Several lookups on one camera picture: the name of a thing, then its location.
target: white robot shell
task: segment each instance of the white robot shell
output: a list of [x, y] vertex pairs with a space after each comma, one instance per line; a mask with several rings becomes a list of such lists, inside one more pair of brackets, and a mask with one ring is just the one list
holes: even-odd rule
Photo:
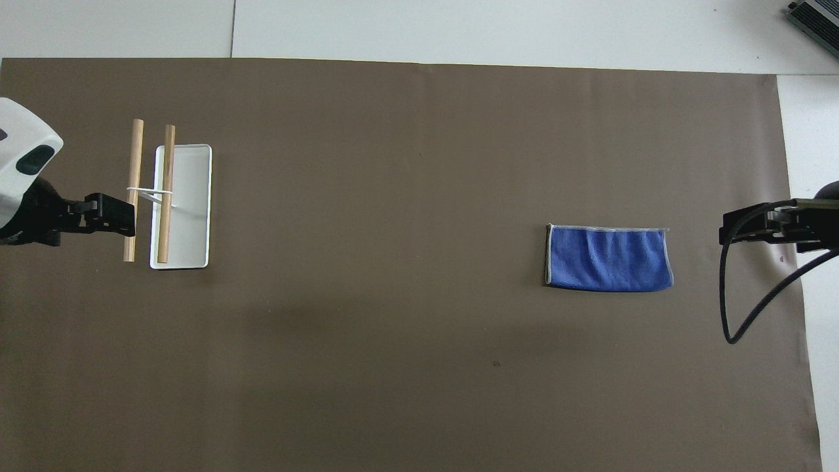
[[0, 97], [0, 228], [18, 211], [23, 194], [64, 146], [34, 113]]

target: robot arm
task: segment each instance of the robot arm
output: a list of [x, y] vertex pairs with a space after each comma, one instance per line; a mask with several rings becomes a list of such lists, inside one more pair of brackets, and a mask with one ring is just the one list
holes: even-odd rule
[[0, 97], [0, 244], [60, 244], [61, 233], [134, 235], [134, 207], [101, 193], [65, 200], [39, 177], [64, 141], [21, 105]]

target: microfiber cloth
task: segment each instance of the microfiber cloth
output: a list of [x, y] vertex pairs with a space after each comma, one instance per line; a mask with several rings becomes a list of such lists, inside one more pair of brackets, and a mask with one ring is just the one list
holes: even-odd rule
[[673, 285], [662, 228], [548, 225], [545, 283], [588, 291], [659, 291]]

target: brown mat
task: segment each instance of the brown mat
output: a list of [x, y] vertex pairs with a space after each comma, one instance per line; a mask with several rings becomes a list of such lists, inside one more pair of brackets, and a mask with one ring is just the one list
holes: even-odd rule
[[[3, 61], [124, 197], [214, 149], [210, 266], [0, 248], [4, 470], [820, 469], [800, 288], [737, 346], [722, 214], [789, 195], [773, 76], [321, 60]], [[547, 223], [668, 227], [675, 286], [544, 287]], [[791, 253], [732, 250], [735, 321]]]

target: white tray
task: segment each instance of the white tray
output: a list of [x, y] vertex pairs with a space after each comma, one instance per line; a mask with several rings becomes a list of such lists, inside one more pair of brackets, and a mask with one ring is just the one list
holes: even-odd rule
[[[154, 156], [154, 188], [163, 187], [163, 146]], [[172, 218], [169, 262], [158, 264], [160, 205], [152, 210], [152, 269], [200, 269], [210, 261], [210, 189], [212, 148], [208, 144], [177, 144], [172, 170]]]

